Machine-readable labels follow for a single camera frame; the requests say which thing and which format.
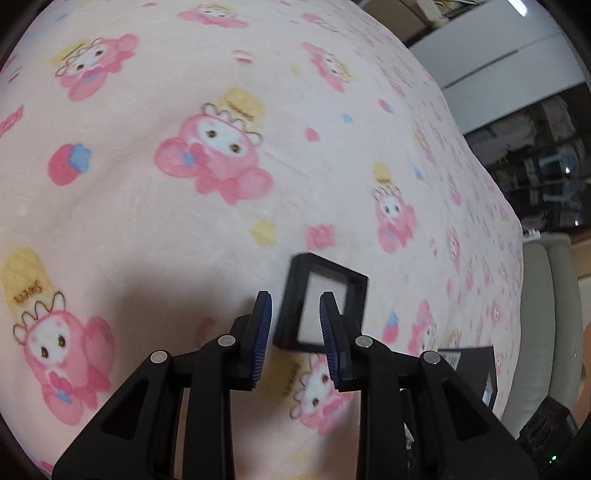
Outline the grey upholstered headboard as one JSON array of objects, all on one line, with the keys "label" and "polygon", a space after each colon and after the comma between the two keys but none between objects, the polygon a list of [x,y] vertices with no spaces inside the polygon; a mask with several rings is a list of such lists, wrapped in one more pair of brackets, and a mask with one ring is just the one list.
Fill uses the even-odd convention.
[{"label": "grey upholstered headboard", "polygon": [[523,247],[519,356],[501,421],[517,436],[546,397],[572,410],[583,369],[583,315],[570,237]]}]

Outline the white wardrobe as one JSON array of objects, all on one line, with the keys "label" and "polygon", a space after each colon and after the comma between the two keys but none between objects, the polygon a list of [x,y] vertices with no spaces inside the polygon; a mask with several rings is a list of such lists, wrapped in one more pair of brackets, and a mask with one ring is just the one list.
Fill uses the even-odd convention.
[{"label": "white wardrobe", "polygon": [[489,1],[410,48],[470,133],[585,82],[559,24],[537,1]]}]

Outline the small black square frame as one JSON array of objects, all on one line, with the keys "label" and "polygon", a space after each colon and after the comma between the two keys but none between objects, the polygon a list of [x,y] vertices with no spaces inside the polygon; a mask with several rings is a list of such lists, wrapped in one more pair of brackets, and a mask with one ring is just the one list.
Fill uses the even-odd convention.
[{"label": "small black square frame", "polygon": [[307,252],[291,257],[273,345],[281,350],[322,353],[322,294],[335,296],[339,314],[363,324],[370,279],[329,259]]}]

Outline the pink cartoon print blanket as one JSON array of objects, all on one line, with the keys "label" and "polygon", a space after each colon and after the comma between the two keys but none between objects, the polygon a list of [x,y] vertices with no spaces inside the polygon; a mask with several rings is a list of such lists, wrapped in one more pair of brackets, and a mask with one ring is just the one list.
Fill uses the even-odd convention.
[{"label": "pink cartoon print blanket", "polygon": [[520,223],[439,86],[349,1],[55,1],[1,71],[1,414],[44,476],[155,350],[290,259],[366,275],[396,351],[519,354]]}]

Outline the black storage box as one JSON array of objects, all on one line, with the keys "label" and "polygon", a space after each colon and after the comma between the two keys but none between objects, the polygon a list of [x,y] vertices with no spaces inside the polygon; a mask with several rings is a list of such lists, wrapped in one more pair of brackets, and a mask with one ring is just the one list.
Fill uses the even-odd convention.
[{"label": "black storage box", "polygon": [[446,348],[438,353],[493,410],[498,394],[494,347]]}]

